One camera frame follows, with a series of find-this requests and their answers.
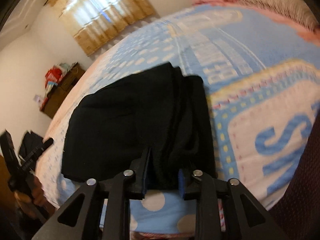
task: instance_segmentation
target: black tool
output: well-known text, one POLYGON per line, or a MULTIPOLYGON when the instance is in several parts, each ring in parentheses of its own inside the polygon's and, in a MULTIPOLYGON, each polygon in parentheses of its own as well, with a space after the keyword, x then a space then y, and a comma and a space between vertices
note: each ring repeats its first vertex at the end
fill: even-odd
MULTIPOLYGON (((52 144, 53 139, 49 138, 43 144, 36 147, 31 153, 29 153, 25 159, 25 163, 20 166, 17 156, 14 152, 10 133, 5 131, 2 135, 0 135, 0 147, 6 166, 11 175, 8 180, 8 186, 12 192, 17 190, 28 195, 32 200, 34 199, 31 194, 34 176, 30 173, 30 166, 35 163, 45 152, 45 150, 48 149, 52 144)), ((47 221, 49 214, 44 208, 35 206, 33 203, 30 203, 29 207, 43 224, 47 221)))
MULTIPOLYGON (((33 240, 96 240, 102 206, 108 198, 102 240, 129 239, 129 200, 142 200, 148 188, 150 149, 130 169, 113 179, 87 180, 45 223, 33 240)), ((239 180, 214 179, 192 167, 179 172, 185 200, 197 199, 196 240, 288 240, 264 207, 239 180), (220 227, 218 198, 222 200, 226 231, 220 227)))

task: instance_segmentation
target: bed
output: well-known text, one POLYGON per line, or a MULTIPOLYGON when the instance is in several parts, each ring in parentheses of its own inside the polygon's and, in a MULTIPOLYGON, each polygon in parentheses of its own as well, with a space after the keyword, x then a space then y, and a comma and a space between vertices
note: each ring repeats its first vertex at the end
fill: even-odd
MULTIPOLYGON (((61 159, 81 99, 169 61, 204 81, 218 178, 238 178, 269 210, 293 177, 320 106, 319 38, 287 17, 227 2, 187 8, 135 31, 93 63, 52 120, 45 137, 55 143, 36 168, 46 197, 58 208, 80 186, 63 177, 61 159)), ((150 190, 130 206, 131 230, 141 237, 194 235, 196 202, 177 191, 150 190)))

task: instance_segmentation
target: black fabric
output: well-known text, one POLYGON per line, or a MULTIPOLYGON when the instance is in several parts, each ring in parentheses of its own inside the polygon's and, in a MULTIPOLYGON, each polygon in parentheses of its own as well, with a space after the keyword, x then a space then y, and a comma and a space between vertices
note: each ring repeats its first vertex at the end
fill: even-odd
POLYGON ((0 209, 0 239, 22 240, 13 223, 6 217, 0 209))
POLYGON ((42 223, 39 219, 32 219, 28 217, 21 208, 17 209, 17 216, 19 218, 19 226, 22 230, 24 240, 31 240, 36 232, 41 228, 42 223))
MULTIPOLYGON (((19 148, 19 155, 25 159, 32 150, 34 150, 37 146, 39 146, 42 143, 42 140, 43 138, 40 135, 32 131, 26 132, 19 148)), ((35 171, 36 163, 31 165, 31 169, 35 171)))
POLYGON ((178 169, 190 162, 215 176, 200 77, 183 77, 167 63, 84 97, 69 121, 61 172, 75 181, 110 179, 145 147, 161 188, 176 188, 178 169))

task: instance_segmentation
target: person's hand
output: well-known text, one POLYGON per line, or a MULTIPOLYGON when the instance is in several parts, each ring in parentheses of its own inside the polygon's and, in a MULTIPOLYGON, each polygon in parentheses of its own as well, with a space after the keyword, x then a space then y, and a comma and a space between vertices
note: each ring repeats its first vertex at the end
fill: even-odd
MULTIPOLYGON (((36 214, 28 206, 32 202, 31 198, 28 195, 21 193, 19 191, 15 191, 14 196, 17 200, 18 205, 21 207, 22 211, 29 217, 36 219, 37 218, 36 214)), ((42 207, 45 204, 47 204, 47 199, 44 196, 42 184, 36 176, 34 176, 34 188, 32 190, 32 196, 34 198, 33 200, 34 205, 42 207)))

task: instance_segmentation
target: beige curtain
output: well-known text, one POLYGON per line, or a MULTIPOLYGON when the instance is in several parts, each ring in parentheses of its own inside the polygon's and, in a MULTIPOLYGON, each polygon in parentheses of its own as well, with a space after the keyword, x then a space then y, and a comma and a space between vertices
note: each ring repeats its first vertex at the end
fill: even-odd
POLYGON ((147 0, 48 0, 89 56, 126 26, 154 14, 147 0))

